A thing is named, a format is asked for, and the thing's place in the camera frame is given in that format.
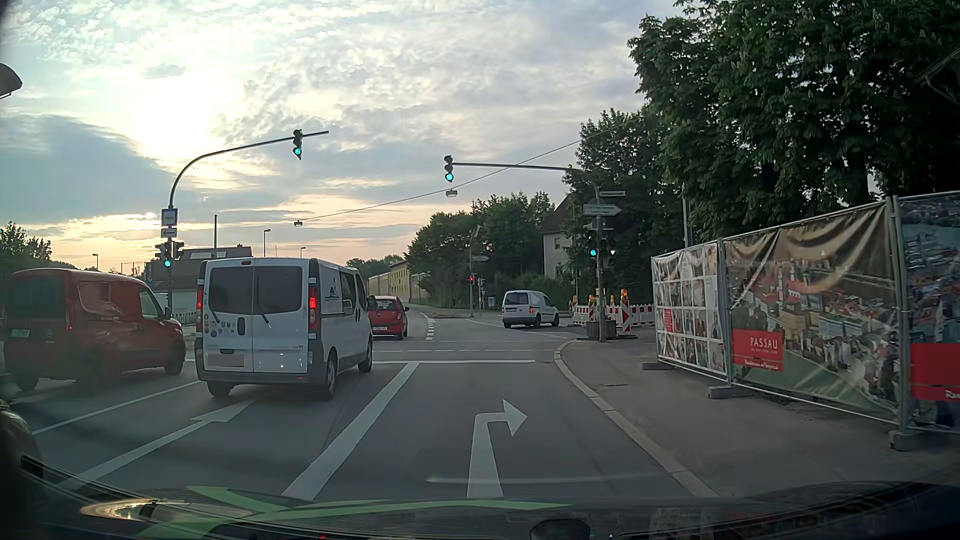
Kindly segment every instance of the white van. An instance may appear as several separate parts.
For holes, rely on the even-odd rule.
[[[512,290],[503,295],[500,309],[503,328],[513,325],[538,327],[541,323],[560,325],[560,311],[550,298],[538,290]]]
[[[214,397],[237,384],[306,384],[372,367],[369,298],[354,268],[316,258],[205,260],[197,279],[197,377]]]

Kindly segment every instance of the red car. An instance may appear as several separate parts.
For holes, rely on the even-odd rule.
[[[395,335],[397,339],[407,336],[407,311],[396,296],[376,296],[376,306],[370,306],[370,326],[373,335]]]
[[[183,330],[134,278],[60,268],[11,275],[4,357],[21,390],[36,380],[73,379],[95,388],[104,376],[148,367],[183,368]]]

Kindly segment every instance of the sidewalk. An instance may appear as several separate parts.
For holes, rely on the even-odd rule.
[[[711,400],[722,384],[684,369],[641,371],[656,360],[652,329],[639,339],[574,341],[561,357],[586,386],[720,496],[745,497],[816,483],[946,482],[960,441],[914,452],[889,449],[894,426],[776,397]],[[958,483],[954,474],[950,483]]]

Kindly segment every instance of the road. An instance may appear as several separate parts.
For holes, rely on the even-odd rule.
[[[50,464],[143,494],[689,497],[553,363],[579,331],[506,330],[495,315],[433,320],[415,308],[410,337],[378,338],[372,371],[344,373],[331,402],[252,385],[214,400],[188,363],[176,377],[127,374],[89,398],[43,381],[13,407]]]

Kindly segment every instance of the street sign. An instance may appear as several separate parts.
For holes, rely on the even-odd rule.
[[[161,209],[160,225],[163,227],[177,226],[177,209]]]
[[[584,215],[617,215],[621,211],[617,205],[584,205]]]

